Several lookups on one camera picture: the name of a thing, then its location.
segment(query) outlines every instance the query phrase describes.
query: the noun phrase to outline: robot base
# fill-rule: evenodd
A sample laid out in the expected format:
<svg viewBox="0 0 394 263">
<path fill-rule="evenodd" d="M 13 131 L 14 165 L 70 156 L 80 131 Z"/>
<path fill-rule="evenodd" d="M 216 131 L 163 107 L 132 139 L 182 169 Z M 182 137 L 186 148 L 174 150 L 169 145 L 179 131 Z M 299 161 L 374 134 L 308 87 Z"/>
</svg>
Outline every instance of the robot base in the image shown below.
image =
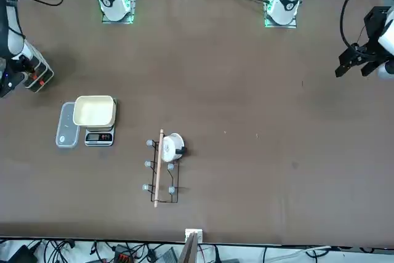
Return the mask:
<svg viewBox="0 0 394 263">
<path fill-rule="evenodd" d="M 268 9 L 273 0 L 268 0 L 270 3 L 263 3 L 263 15 L 264 15 L 264 27 L 266 28 L 297 28 L 297 20 L 296 17 L 292 19 L 292 21 L 287 25 L 279 25 L 275 23 L 274 20 L 267 14 Z"/>
<path fill-rule="evenodd" d="M 126 7 L 130 7 L 130 12 L 128 12 L 121 20 L 111 21 L 105 14 L 103 14 L 102 23 L 103 24 L 133 24 L 134 14 L 135 14 L 135 1 L 136 0 L 125 0 Z"/>
</svg>

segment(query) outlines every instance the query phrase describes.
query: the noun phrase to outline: white cable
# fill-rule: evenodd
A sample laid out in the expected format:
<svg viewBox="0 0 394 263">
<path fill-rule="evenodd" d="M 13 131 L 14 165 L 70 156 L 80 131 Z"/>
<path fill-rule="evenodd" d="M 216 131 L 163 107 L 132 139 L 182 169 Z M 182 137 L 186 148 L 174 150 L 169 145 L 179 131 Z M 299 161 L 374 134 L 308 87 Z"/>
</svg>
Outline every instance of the white cable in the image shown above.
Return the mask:
<svg viewBox="0 0 394 263">
<path fill-rule="evenodd" d="M 330 246 L 317 246 L 315 248 L 310 248 L 310 249 L 300 249 L 299 251 L 296 251 L 292 254 L 288 254 L 288 255 L 283 255 L 283 256 L 278 256 L 278 257 L 273 257 L 273 258 L 268 258 L 265 260 L 265 263 L 272 263 L 275 261 L 279 261 L 279 260 L 285 260 L 285 259 L 290 259 L 290 258 L 294 258 L 299 256 L 300 254 L 306 253 L 306 252 L 310 252 L 310 251 L 318 251 L 321 249 L 331 249 Z"/>
</svg>

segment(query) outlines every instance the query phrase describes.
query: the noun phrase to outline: floor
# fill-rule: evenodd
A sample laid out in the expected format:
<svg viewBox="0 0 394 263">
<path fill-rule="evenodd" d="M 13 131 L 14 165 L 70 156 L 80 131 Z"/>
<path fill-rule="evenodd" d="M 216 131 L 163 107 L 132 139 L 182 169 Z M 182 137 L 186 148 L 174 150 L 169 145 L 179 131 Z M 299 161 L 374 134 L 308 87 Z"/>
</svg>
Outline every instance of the floor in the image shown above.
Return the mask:
<svg viewBox="0 0 394 263">
<path fill-rule="evenodd" d="M 8 260 L 19 249 L 21 245 L 23 244 L 28 245 L 31 242 L 32 241 L 30 240 L 25 240 L 25 241 L 17 240 L 17 241 L 8 241 L 6 243 L 3 243 L 2 245 L 0 245 L 0 260 Z M 39 259 L 38 261 L 39 263 L 44 262 L 43 254 L 44 254 L 45 244 L 46 241 L 43 241 L 35 253 Z M 110 242 L 109 244 L 112 246 L 117 245 L 117 243 L 112 243 L 112 242 Z M 65 259 L 67 259 L 70 263 L 85 263 L 92 261 L 95 262 L 95 260 L 98 259 L 97 255 L 96 254 L 90 255 L 90 249 L 92 245 L 93 245 L 93 241 L 79 241 L 76 242 L 75 248 L 73 248 L 72 250 L 65 249 L 64 252 L 62 252 L 62 254 L 64 255 Z M 129 243 L 130 248 L 137 245 L 138 245 L 137 243 Z M 154 248 L 155 246 L 157 245 L 150 244 L 150 248 Z M 107 247 L 106 244 L 98 243 L 97 247 L 98 247 L 98 253 L 100 255 L 100 258 L 102 259 L 108 258 L 110 260 L 113 257 L 112 250 L 109 247 Z M 182 245 L 170 245 L 170 244 L 163 245 L 157 249 L 156 255 L 160 257 L 171 247 L 174 248 L 175 255 L 177 256 L 177 258 L 179 258 L 179 255 L 182 252 Z M 201 252 L 198 252 L 198 256 L 196 260 L 197 263 L 211 262 L 215 260 L 215 251 L 212 245 L 201 245 L 201 249 L 203 250 L 204 257 L 201 255 Z M 49 246 L 47 249 L 47 258 L 52 253 L 52 250 L 53 248 Z M 262 254 L 264 252 L 264 248 L 258 246 L 247 247 L 247 246 L 236 246 L 236 245 L 218 246 L 218 250 L 220 254 L 220 259 L 222 261 L 229 259 L 238 259 L 240 263 L 255 263 L 255 262 L 260 263 L 262 262 Z M 268 248 L 266 252 L 265 262 L 267 263 L 271 262 L 269 261 L 270 258 L 288 255 L 294 252 L 295 252 L 294 249 Z M 306 254 L 300 254 L 296 258 L 286 259 L 281 261 L 285 263 L 313 263 L 314 262 L 313 259 L 306 256 Z M 334 262 L 335 263 L 345 263 L 345 262 L 346 263 L 349 262 L 389 263 L 389 262 L 393 262 L 393 256 L 386 254 L 365 254 L 365 253 L 331 251 L 326 256 L 319 258 L 318 262 L 319 263 L 334 263 Z"/>
</svg>

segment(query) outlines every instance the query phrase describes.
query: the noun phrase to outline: beige bowl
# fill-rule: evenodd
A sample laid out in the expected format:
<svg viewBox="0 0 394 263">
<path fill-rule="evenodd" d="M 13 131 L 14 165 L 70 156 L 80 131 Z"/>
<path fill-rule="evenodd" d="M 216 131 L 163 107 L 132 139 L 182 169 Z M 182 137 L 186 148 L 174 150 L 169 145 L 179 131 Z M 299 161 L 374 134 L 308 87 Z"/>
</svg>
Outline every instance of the beige bowl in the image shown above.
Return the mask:
<svg viewBox="0 0 394 263">
<path fill-rule="evenodd" d="M 109 95 L 82 95 L 75 101 L 73 121 L 77 126 L 111 127 L 115 122 L 116 106 Z"/>
</svg>

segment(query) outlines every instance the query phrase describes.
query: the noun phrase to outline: brown table surface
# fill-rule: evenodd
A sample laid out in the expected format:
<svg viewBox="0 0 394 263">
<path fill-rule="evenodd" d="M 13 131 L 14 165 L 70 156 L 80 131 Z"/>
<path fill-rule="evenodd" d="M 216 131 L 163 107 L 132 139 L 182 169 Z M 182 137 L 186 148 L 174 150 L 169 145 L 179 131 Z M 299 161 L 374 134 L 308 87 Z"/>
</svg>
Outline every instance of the brown table surface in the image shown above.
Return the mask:
<svg viewBox="0 0 394 263">
<path fill-rule="evenodd" d="M 394 84 L 337 79 L 344 0 L 304 0 L 298 29 L 266 29 L 248 0 L 137 0 L 102 25 L 96 0 L 20 1 L 23 32 L 55 71 L 0 101 L 0 233 L 222 243 L 394 245 Z M 379 0 L 351 0 L 354 42 Z M 61 150 L 62 104 L 119 99 L 115 144 Z M 142 184 L 147 139 L 178 132 L 190 155 L 178 204 Z"/>
</svg>

